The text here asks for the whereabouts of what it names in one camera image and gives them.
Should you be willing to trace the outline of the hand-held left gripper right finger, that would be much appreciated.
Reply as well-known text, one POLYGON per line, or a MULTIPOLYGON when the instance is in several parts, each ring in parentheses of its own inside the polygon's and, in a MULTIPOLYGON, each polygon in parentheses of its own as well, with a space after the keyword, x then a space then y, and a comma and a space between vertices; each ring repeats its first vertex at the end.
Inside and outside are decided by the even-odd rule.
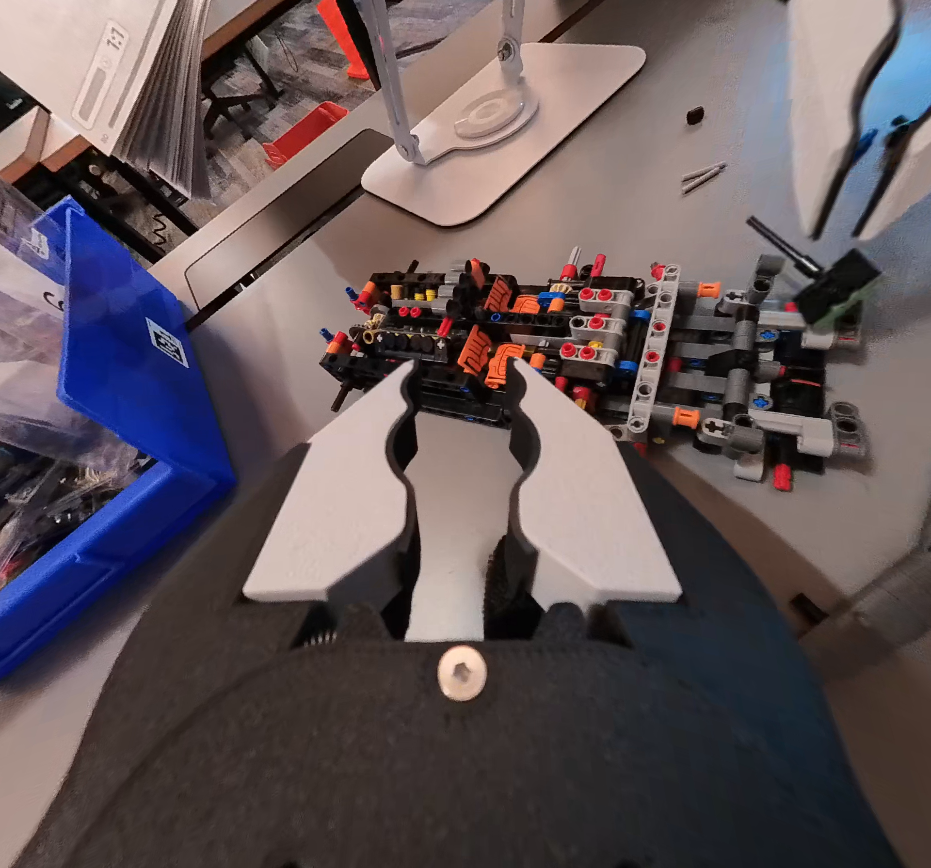
POLYGON ((510 452, 521 468, 507 525, 507 594, 587 613, 673 604, 681 583, 611 433, 521 359, 507 366, 510 452))

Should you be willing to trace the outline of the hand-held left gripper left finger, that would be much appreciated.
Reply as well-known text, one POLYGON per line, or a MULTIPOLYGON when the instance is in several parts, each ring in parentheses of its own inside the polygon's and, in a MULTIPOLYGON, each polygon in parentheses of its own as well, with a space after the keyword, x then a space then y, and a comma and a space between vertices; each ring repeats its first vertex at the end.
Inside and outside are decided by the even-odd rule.
POLYGON ((413 486, 419 364, 407 361, 309 441, 242 594, 368 603, 406 625, 421 566, 413 486))

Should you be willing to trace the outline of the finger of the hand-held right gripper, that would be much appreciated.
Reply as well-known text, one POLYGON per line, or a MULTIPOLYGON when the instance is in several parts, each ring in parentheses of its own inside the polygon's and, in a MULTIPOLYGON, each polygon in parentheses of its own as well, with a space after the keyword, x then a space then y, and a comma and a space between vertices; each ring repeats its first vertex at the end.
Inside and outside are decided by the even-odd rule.
POLYGON ((899 0, 789 0, 789 129, 802 228, 819 239, 862 136, 864 99, 899 36, 899 0))
POLYGON ((896 126, 886 141, 882 172, 854 237, 876 237, 930 191, 930 109, 896 126))

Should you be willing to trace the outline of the black green lego piece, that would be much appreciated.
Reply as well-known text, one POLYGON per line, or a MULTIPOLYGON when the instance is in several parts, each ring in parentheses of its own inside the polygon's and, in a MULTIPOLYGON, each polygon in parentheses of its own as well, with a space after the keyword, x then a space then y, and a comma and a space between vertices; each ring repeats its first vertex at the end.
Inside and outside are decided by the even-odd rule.
POLYGON ((808 285, 794 298, 798 313, 809 327, 822 328, 833 324, 860 304, 882 277, 880 270, 856 248, 849 250, 832 266, 823 267, 756 216, 749 216, 747 225, 809 280, 808 285))

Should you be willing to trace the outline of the lego chassis model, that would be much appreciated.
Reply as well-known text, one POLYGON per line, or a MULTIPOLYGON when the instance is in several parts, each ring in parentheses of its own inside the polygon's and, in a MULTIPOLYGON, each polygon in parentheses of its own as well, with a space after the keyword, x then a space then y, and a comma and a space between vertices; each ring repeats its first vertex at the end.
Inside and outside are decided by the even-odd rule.
POLYGON ((690 437, 736 478, 789 492, 797 472, 870 450, 859 408, 828 388, 832 352, 859 345, 862 306, 808 323, 799 300, 774 296, 786 260, 762 254, 742 289, 690 281, 671 262, 646 279, 610 276, 604 255, 581 265, 578 248, 537 284, 475 257, 376 272, 345 289, 362 320, 320 330, 320 366, 340 385, 332 410, 414 361, 426 412, 508 429, 506 384, 523 362, 618 443, 645 453, 690 437))

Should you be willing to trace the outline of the lego instruction booklet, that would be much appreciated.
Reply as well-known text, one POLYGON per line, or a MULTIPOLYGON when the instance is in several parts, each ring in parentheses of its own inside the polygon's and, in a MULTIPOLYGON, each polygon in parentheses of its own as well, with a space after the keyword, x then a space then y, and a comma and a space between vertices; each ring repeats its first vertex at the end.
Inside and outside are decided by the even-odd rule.
POLYGON ((212 0, 1 0, 2 73, 102 153, 210 198, 201 61, 212 0))

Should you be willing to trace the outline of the blue storage bin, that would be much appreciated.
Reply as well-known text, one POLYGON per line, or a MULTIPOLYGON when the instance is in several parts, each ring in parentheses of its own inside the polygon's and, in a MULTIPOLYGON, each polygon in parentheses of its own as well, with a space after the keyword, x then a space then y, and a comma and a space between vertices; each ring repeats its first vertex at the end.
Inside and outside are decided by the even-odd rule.
POLYGON ((63 230, 61 402, 155 465, 2 588, 8 676, 236 483, 176 297, 76 201, 63 230))

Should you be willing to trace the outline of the clear plastic bags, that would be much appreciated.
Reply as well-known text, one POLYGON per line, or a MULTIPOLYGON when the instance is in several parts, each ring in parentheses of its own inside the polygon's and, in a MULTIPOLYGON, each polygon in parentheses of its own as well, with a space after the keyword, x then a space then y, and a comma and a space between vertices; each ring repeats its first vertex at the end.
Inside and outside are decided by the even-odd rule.
POLYGON ((57 396, 65 223, 1 185, 1 586, 155 463, 57 396))

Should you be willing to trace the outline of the white book stand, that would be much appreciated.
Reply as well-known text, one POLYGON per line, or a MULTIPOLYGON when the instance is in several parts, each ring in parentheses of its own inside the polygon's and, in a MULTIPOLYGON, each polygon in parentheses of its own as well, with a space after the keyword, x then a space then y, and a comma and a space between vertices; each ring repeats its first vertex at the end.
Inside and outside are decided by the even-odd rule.
POLYGON ((503 0, 495 59, 412 126, 386 2, 360 1, 395 147, 361 186, 439 227, 486 212, 646 62, 640 47, 525 44, 526 0, 503 0))

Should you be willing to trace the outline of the red floor bin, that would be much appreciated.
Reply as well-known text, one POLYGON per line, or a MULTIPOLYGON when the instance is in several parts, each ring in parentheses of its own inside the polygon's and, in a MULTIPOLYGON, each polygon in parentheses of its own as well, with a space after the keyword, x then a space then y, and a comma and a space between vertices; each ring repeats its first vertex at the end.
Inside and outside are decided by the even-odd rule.
POLYGON ((266 164, 273 169, 286 164, 348 113, 348 109, 334 102, 322 102, 276 140, 262 144, 266 164))

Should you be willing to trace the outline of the orange traffic cone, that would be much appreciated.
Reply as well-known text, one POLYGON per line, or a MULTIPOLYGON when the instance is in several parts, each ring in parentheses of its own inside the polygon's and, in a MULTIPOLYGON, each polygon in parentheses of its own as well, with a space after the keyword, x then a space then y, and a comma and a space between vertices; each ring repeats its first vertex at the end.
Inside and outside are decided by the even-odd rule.
POLYGON ((346 58, 349 79, 366 82, 369 72, 361 58, 336 0, 310 0, 346 58))

